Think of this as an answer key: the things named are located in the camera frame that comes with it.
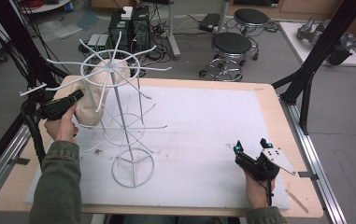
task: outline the black pole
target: black pole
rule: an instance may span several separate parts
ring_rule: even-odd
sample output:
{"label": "black pole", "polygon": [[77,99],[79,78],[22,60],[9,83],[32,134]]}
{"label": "black pole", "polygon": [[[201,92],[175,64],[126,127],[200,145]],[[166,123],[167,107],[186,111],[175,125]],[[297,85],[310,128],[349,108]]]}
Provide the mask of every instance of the black pole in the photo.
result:
{"label": "black pole", "polygon": [[325,59],[333,52],[341,36],[347,31],[356,18],[356,1],[345,0],[340,5],[329,25],[326,27],[320,39],[309,53],[302,66],[292,75],[273,83],[273,87],[279,88],[289,82],[291,85],[280,95],[282,101],[295,105],[297,97],[304,91],[302,107],[300,111],[300,126],[307,133],[307,116],[312,79]]}

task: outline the aluminum rail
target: aluminum rail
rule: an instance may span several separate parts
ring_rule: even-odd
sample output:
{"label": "aluminum rail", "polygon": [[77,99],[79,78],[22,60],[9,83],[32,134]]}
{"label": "aluminum rail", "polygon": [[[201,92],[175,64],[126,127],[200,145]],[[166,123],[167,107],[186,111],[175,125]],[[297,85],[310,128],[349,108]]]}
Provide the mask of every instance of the aluminum rail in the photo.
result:
{"label": "aluminum rail", "polygon": [[323,206],[326,208],[329,218],[335,224],[346,224],[347,221],[344,218],[344,214],[341,211],[337,198],[333,193],[329,180],[323,171],[317,151],[315,150],[309,135],[306,135],[300,127],[300,111],[296,105],[288,105],[285,102],[281,102],[281,104],[282,107],[285,106],[287,112],[289,112],[291,116],[292,125],[296,130],[297,138],[300,140],[300,149],[302,150],[303,155],[306,156],[307,168],[311,171],[311,174],[317,176],[316,179],[313,179],[313,183],[317,187],[320,194],[319,196],[322,198]]}
{"label": "aluminum rail", "polygon": [[22,125],[11,140],[6,151],[0,157],[0,183],[7,173],[7,170],[14,165],[14,161],[20,156],[21,151],[29,139],[29,129],[25,125]]}

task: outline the electronic device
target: electronic device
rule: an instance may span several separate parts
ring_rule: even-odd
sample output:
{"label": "electronic device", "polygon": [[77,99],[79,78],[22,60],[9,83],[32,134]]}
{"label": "electronic device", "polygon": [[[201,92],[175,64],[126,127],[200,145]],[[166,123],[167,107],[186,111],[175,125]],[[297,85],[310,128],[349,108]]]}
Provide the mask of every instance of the electronic device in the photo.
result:
{"label": "electronic device", "polygon": [[268,206],[271,206],[272,196],[274,196],[272,193],[271,182],[277,177],[279,167],[292,175],[295,175],[296,172],[280,148],[274,148],[273,144],[267,143],[263,138],[260,141],[260,145],[262,145],[263,150],[257,160],[254,160],[244,153],[244,148],[238,141],[236,146],[233,147],[233,151],[235,153],[235,163],[238,164],[238,166],[241,167],[241,169],[249,174],[254,180],[258,182],[266,182],[266,186],[264,187],[265,194],[267,196],[267,204]]}
{"label": "electronic device", "polygon": [[93,49],[94,51],[98,51],[98,48],[96,46],[98,44],[99,37],[100,37],[100,35],[91,35],[91,38],[88,41],[87,46],[90,49]]}
{"label": "electronic device", "polygon": [[150,49],[150,15],[149,7],[143,6],[135,8],[132,18],[135,37],[135,49]]}
{"label": "electronic device", "polygon": [[207,14],[205,18],[200,22],[198,29],[207,32],[213,32],[213,28],[218,26],[220,17],[221,15],[218,13]]}
{"label": "electronic device", "polygon": [[41,103],[40,116],[42,119],[61,119],[64,113],[83,96],[84,93],[77,90],[62,99]]}
{"label": "electronic device", "polygon": [[133,8],[132,7],[124,7],[123,12],[121,14],[121,19],[124,21],[130,21],[132,18]]}
{"label": "electronic device", "polygon": [[98,39],[98,43],[96,44],[96,48],[98,51],[110,49],[111,48],[110,36],[109,35],[100,35],[99,39]]}
{"label": "electronic device", "polygon": [[130,46],[132,43],[132,24],[131,21],[124,21],[121,19],[121,11],[115,11],[111,16],[110,25],[108,26],[108,33],[110,35],[111,47],[116,48],[117,41],[121,34],[121,39],[118,49],[131,52]]}

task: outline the person's left hand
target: person's left hand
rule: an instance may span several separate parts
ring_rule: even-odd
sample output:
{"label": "person's left hand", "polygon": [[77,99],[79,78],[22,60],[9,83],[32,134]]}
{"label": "person's left hand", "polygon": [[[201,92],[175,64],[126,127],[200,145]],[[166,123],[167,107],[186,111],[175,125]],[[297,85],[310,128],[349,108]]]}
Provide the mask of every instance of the person's left hand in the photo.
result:
{"label": "person's left hand", "polygon": [[44,127],[54,141],[67,141],[76,144],[75,136],[78,133],[78,127],[72,122],[76,108],[77,105],[72,105],[61,119],[46,121]]}

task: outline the stool seat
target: stool seat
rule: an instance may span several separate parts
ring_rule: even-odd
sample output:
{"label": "stool seat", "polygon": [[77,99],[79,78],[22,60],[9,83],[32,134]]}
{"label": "stool seat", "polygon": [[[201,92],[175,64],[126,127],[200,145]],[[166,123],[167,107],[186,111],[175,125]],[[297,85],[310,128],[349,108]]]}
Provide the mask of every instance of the stool seat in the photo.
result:
{"label": "stool seat", "polygon": [[241,8],[234,13],[234,20],[241,25],[263,25],[268,22],[268,17],[259,10]]}
{"label": "stool seat", "polygon": [[247,37],[236,33],[220,33],[212,38],[212,47],[223,54],[246,54],[251,43]]}

